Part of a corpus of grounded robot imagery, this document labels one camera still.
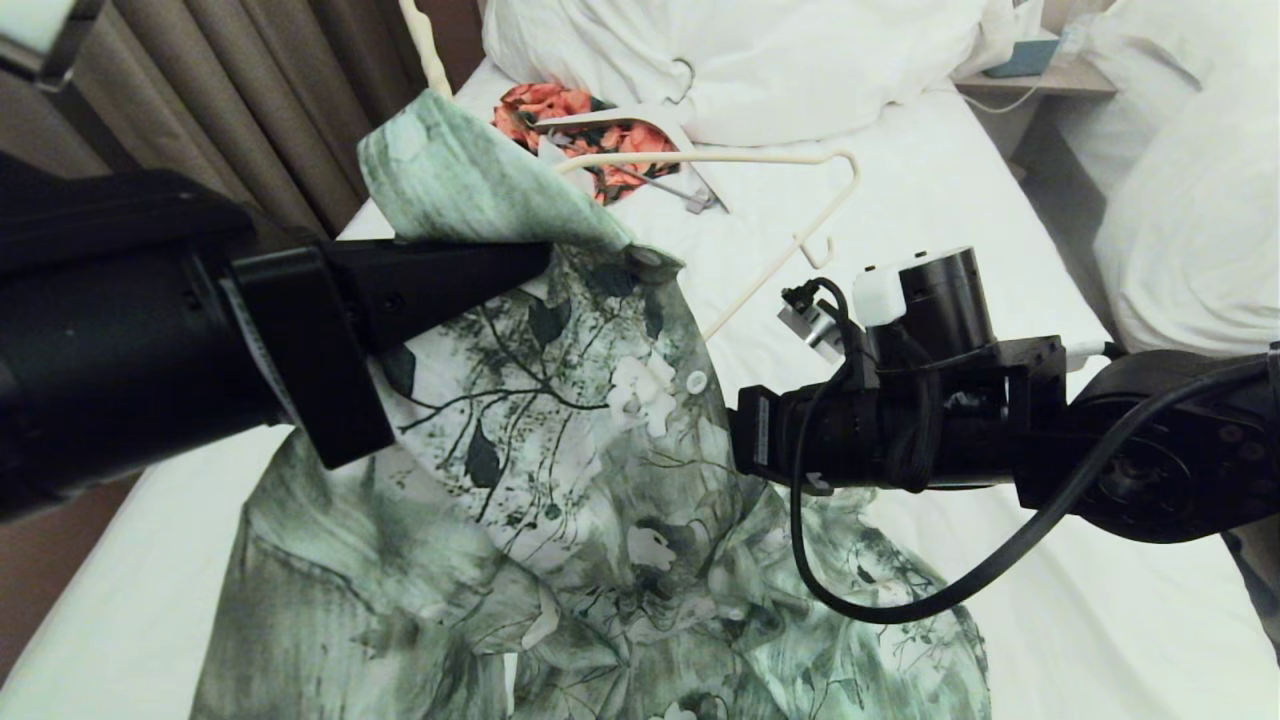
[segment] beige curtain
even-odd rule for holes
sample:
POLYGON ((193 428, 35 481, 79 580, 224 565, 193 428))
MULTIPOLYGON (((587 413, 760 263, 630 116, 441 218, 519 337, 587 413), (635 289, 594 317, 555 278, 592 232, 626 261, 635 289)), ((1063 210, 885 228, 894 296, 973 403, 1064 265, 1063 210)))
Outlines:
POLYGON ((0 150, 174 169, 333 234, 366 197, 356 143, 422 87, 396 0, 115 0, 69 91, 0 77, 0 150))

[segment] black cable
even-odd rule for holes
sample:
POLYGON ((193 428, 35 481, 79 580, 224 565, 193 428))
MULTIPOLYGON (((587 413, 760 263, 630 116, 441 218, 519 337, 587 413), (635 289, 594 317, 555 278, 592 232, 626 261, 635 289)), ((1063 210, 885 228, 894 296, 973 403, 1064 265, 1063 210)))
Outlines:
POLYGON ((854 347, 854 325, 849 314, 849 300, 845 299, 845 293, 841 292, 840 286, 828 278, 813 278, 805 283, 806 290, 813 287, 822 287, 836 299, 836 311, 840 314, 836 318, 836 327, 840 328, 840 342, 845 346, 845 363, 849 363, 854 354, 859 351, 859 348, 854 347))
POLYGON ((878 373, 881 375, 905 375, 909 373, 915 373, 918 370, 948 370, 951 368, 955 368, 956 365, 965 365, 968 363, 972 363, 974 357, 991 352, 991 348, 992 346, 987 345, 977 350, 970 350, 964 355, 956 355, 955 357, 947 357, 946 360, 938 360, 936 363, 929 363, 928 365, 920 365, 919 368, 905 368, 905 369, 884 368, 878 370, 878 373))
POLYGON ((933 461, 942 445, 942 377, 906 328, 900 323, 890 328, 915 386, 915 418, 893 438, 884 466, 890 486, 919 493, 929 487, 933 461))
POLYGON ((1129 437, 1147 421, 1192 397, 1251 380, 1267 373, 1266 357, 1253 357, 1239 365, 1212 370, 1185 384, 1139 402, 1102 436, 1102 439, 1085 455, 1084 460, 1075 468, 1068 482, 1062 484, 1053 497, 973 570, 969 570, 959 580, 922 600, 895 607, 868 607, 836 596, 814 577, 804 547, 804 521, 800 505, 800 484, 804 475, 804 443, 809 434, 809 424, 814 418, 814 409, 831 388, 838 386, 841 375, 846 374, 846 368, 849 366, 850 361, 846 359, 845 365, 841 365, 840 370, 818 389, 805 411, 804 420, 800 423, 800 436, 796 438, 795 462, 791 471, 791 551, 795 556, 800 578, 814 597, 846 618, 879 625, 896 625, 923 620, 924 618, 946 612, 970 598, 1009 570, 1043 539, 1075 507, 1080 496, 1089 489, 1098 473, 1102 471, 1129 437))

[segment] white bedsheet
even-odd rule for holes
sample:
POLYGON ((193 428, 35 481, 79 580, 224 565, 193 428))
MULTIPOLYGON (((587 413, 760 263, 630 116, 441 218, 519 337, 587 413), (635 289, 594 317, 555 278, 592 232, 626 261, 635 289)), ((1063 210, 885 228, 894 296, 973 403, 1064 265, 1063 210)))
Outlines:
MULTIPOLYGON (((485 64, 458 97, 486 115, 509 85, 485 64)), ((1106 338, 957 96, 888 108, 873 127, 820 146, 833 142, 858 152, 865 176, 829 228, 837 256, 824 274, 847 286, 868 264, 973 245, 997 334, 1060 333, 1069 346, 1106 338)), ((616 210, 645 242, 689 263, 681 286, 708 323, 845 174, 732 165, 726 181, 754 200, 733 217, 690 215, 653 188, 616 210)), ((357 217, 352 237, 388 234, 375 210, 357 217)), ((831 373, 774 319, 778 291, 812 274, 797 255, 712 341, 731 404, 744 384, 781 391, 831 373)), ((1073 374, 1073 388, 1098 366, 1073 374)), ((0 693, 0 716, 184 717, 238 506, 280 438, 257 430, 150 470, 0 693)), ((874 512, 951 578, 1027 516, 1009 488, 884 493, 874 512)), ((1276 717, 1270 646, 1216 538, 1148 547, 1069 519, 968 606, 987 638, 997 719, 1276 717)))

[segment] white pillow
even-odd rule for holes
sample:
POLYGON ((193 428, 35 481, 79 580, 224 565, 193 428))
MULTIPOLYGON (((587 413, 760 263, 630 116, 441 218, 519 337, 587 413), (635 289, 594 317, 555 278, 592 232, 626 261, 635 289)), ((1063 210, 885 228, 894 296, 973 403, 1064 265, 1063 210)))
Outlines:
POLYGON ((1217 77, 1110 202, 1094 254, 1130 350, 1280 340, 1277 79, 1275 60, 1217 77))
POLYGON ((1199 92, 1126 18, 1105 14, 1089 27, 1083 56, 1119 91, 1107 100, 1061 104, 1053 120, 1102 195, 1111 197, 1166 124, 1199 92))
POLYGON ((964 61, 1007 0, 490 0, 485 51, 521 82, 678 104, 689 137, 769 145, 847 132, 964 61))
POLYGON ((1107 15, 1206 86, 1220 72, 1275 59, 1276 6, 1276 0, 1120 0, 1107 15))

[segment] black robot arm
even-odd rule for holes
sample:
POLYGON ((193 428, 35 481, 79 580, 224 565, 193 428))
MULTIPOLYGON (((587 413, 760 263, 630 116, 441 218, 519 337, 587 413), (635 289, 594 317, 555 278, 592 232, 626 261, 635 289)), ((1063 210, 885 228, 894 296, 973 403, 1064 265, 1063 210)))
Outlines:
POLYGON ((174 173, 0 154, 0 519, 260 424, 392 443, 367 357, 540 274, 545 243, 332 242, 174 173))
POLYGON ((787 291, 782 319, 845 360, 819 386, 781 396, 744 388, 731 418, 739 470, 792 489, 797 569, 833 610, 882 624, 942 612, 998 578, 1069 512, 1143 542, 1194 539, 1280 512, 1280 343, 1228 360, 1175 351, 1120 357, 1068 405, 1061 341, 995 340, 972 250, 888 272, 895 282, 868 283, 876 292, 860 293, 855 282, 865 315, 879 320, 865 332, 829 281, 787 291), (823 287, 837 307, 815 300, 823 287), (1015 483, 1037 512, 938 593, 858 606, 809 568, 801 492, 996 482, 1015 483))

